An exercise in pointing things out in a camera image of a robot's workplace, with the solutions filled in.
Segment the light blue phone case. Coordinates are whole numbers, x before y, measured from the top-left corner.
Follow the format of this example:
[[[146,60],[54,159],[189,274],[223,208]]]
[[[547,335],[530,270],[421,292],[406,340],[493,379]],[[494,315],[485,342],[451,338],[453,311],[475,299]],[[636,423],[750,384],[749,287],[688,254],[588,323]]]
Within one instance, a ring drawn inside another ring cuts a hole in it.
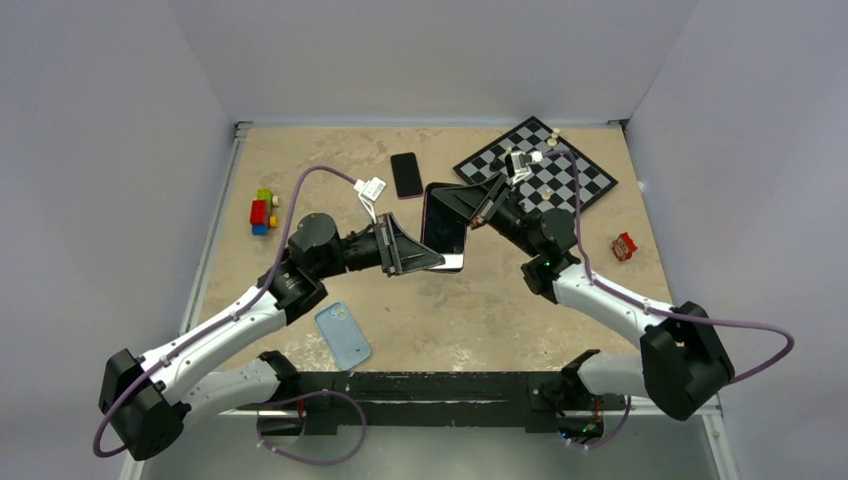
[[[345,304],[335,302],[317,312],[314,323],[340,370],[350,371],[371,356],[371,347]]]

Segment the black phone from case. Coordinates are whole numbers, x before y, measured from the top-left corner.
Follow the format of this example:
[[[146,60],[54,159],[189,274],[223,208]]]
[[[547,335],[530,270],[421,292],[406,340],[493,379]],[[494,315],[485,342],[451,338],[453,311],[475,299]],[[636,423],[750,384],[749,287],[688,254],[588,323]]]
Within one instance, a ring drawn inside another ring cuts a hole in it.
[[[392,155],[389,159],[398,199],[421,197],[424,193],[418,159],[415,153]]]

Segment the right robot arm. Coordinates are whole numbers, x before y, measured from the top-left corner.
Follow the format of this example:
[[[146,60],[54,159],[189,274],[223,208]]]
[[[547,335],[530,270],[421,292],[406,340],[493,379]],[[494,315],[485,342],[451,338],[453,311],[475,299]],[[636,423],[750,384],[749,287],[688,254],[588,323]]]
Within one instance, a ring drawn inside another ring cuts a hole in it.
[[[734,378],[702,307],[639,297],[573,255],[578,238],[569,211],[525,211],[502,174],[475,185],[437,187],[431,199],[468,227],[489,226],[527,253],[531,259],[521,271],[533,294],[598,321],[637,348],[635,356],[587,351],[566,365],[561,392],[569,404],[584,407],[607,394],[642,397],[683,421]]]

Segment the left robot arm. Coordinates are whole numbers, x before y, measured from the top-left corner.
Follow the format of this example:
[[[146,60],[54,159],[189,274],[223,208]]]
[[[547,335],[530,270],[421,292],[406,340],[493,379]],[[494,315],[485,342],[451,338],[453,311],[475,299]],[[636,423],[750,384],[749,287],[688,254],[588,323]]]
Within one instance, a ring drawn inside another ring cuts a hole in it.
[[[345,238],[331,216],[305,216],[267,273],[230,306],[140,356],[121,350],[109,358],[95,455],[110,455],[101,446],[107,428],[122,442],[115,454],[128,451],[146,460],[168,448],[185,428],[221,412],[266,402],[275,409],[289,407],[298,395],[297,374],[281,354],[266,353],[228,371],[220,365],[313,310],[327,295],[325,278],[372,267],[398,276],[444,262],[390,213]]]

